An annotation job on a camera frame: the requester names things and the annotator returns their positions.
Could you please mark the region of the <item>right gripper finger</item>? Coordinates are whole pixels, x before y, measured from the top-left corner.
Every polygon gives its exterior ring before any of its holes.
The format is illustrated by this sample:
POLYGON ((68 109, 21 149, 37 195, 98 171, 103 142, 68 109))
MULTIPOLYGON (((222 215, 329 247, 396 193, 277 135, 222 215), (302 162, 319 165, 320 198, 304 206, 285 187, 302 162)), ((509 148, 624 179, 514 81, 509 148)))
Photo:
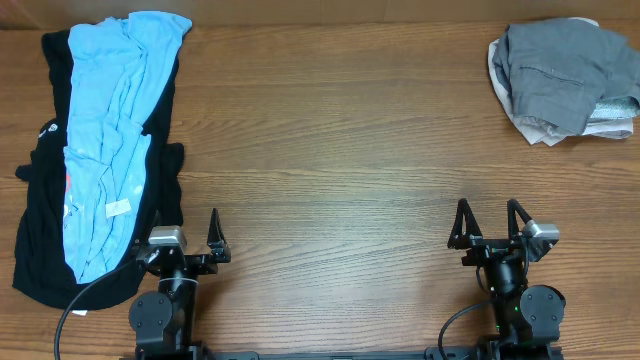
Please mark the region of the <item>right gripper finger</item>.
POLYGON ((522 205, 515 198, 512 198, 507 201, 508 235, 510 239, 516 238, 520 232, 517 218, 520 218, 524 225, 532 220, 532 217, 524 210, 522 205))
POLYGON ((483 234, 465 198, 458 201, 456 216, 448 240, 449 246, 475 246, 483 234))

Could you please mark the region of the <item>light blue t-shirt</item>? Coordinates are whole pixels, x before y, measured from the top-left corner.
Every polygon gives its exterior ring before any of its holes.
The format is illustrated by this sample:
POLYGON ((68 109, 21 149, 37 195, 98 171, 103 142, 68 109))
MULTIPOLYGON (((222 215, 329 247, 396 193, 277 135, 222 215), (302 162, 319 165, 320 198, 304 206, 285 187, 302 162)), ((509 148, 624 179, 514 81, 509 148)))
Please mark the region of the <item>light blue t-shirt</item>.
POLYGON ((129 247, 152 138, 143 126, 192 22, 138 11, 71 28, 71 97, 63 149, 63 249, 79 284, 113 271, 129 247))

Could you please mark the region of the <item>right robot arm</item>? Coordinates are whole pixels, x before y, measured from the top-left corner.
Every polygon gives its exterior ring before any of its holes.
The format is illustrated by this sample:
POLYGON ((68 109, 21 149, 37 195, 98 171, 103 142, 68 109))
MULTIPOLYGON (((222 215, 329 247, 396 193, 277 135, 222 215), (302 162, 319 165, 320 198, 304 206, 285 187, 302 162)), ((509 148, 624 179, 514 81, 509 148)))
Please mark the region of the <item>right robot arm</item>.
POLYGON ((461 309, 440 329, 437 347, 448 359, 443 340, 446 330, 458 318, 490 307, 495 318, 495 335, 483 336, 464 354, 469 359, 561 359, 562 350, 552 344, 560 338, 566 298, 547 285, 529 285, 530 265, 541 260, 558 243, 560 231, 552 223, 533 219, 515 199, 507 202, 508 236, 487 239, 468 201, 458 201, 456 217, 447 243, 464 250, 464 266, 476 270, 476 281, 488 299, 461 309))

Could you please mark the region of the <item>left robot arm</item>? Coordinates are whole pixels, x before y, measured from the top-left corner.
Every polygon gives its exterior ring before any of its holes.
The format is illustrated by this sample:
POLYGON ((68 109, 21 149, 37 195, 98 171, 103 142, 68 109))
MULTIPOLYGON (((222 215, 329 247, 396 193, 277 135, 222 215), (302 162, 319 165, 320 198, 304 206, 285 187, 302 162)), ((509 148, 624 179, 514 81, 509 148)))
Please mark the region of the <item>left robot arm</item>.
POLYGON ((198 278, 218 272, 231 261, 219 212, 214 209, 206 239, 210 250, 186 252, 187 239, 179 225, 155 226, 140 243, 136 261, 158 278, 158 288, 136 298, 129 323, 136 334, 137 359, 212 359, 208 347, 192 339, 198 278))

